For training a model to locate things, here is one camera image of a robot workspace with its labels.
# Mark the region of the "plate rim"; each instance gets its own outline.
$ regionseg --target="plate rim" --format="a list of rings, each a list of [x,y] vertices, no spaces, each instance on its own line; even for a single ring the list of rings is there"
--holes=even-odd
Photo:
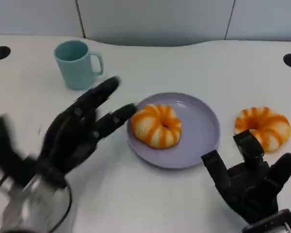
[[[139,103],[136,104],[137,108],[143,103],[145,102],[147,99],[149,98],[153,98],[153,97],[156,97],[156,96],[159,96],[159,95],[164,95],[164,94],[176,94],[176,95],[182,95],[182,96],[187,96],[187,97],[190,97],[190,98],[193,98],[193,99],[196,99],[197,101],[200,101],[201,103],[203,103],[210,111],[211,113],[214,115],[215,117],[215,121],[216,121],[216,124],[218,126],[218,129],[219,129],[219,133],[218,133],[218,138],[217,138],[217,141],[213,147],[212,150],[216,150],[218,149],[219,147],[219,143],[220,143],[220,138],[221,138],[221,129],[220,129],[220,122],[219,122],[219,119],[216,115],[216,113],[212,110],[212,108],[210,108],[210,106],[205,103],[203,100],[195,97],[195,96],[192,96],[192,95],[189,95],[189,94],[185,94],[185,93],[181,93],[181,92],[160,92],[160,93],[156,93],[156,94],[153,94],[153,95],[150,95],[146,98],[144,98],[143,100],[141,100]],[[197,166],[199,164],[202,163],[202,161],[200,162],[196,162],[196,163],[192,163],[190,165],[186,165],[186,166],[162,166],[160,164],[157,164],[157,163],[154,163],[146,158],[144,158],[143,156],[141,156],[135,149],[134,149],[134,146],[132,145],[132,141],[130,139],[130,136],[129,136],[129,124],[130,124],[130,119],[127,121],[127,125],[126,125],[126,132],[127,132],[127,136],[128,136],[128,142],[129,142],[129,147],[130,149],[139,157],[141,158],[142,160],[146,161],[147,163],[151,164],[151,165],[154,165],[155,167],[160,167],[160,168],[165,168],[165,169],[184,169],[184,168],[190,168],[190,167],[193,167],[193,166]]]

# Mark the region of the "white wall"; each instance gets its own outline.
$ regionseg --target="white wall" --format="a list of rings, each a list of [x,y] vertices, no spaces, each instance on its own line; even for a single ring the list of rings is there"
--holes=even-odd
[[[82,37],[75,0],[0,0],[0,34]]]
[[[176,46],[224,39],[233,0],[78,0],[87,38]]]
[[[226,38],[291,40],[291,0],[236,0]]]

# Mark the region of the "mug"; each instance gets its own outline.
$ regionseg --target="mug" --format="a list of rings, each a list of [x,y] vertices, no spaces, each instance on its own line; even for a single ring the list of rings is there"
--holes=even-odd
[[[89,51],[87,45],[79,40],[61,43],[54,51],[55,59],[68,88],[83,90],[89,88],[95,76],[103,74],[103,61],[99,52]],[[91,55],[100,63],[100,71],[93,71]]]

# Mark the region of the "glazed donut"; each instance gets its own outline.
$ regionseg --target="glazed donut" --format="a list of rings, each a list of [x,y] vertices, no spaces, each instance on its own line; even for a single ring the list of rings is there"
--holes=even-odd
[[[291,134],[288,119],[268,107],[242,110],[236,118],[235,134],[250,130],[265,152],[273,152],[285,143]]]
[[[182,124],[175,111],[164,104],[148,104],[131,118],[134,135],[154,148],[168,148],[178,143]]]

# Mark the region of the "table surface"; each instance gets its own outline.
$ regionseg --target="table surface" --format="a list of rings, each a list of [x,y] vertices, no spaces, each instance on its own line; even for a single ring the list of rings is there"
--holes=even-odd
[[[2,36],[11,55],[0,61],[0,114],[14,123],[17,148],[37,154],[52,120],[81,91],[64,86],[54,48],[72,37]],[[291,42],[216,41],[177,48],[123,47],[84,40],[102,53],[106,73],[95,84],[119,75],[122,83],[101,114],[159,92],[200,98],[221,124],[219,153],[231,167],[242,158],[233,141],[237,113],[268,106],[291,123],[291,68],[283,56]],[[103,140],[82,166],[69,174],[80,195],[76,233],[239,232],[245,222],[224,203],[207,170],[154,168],[130,150],[125,127]],[[269,163],[291,152],[290,140]],[[291,208],[291,178],[278,196]],[[0,193],[0,216],[7,199]]]

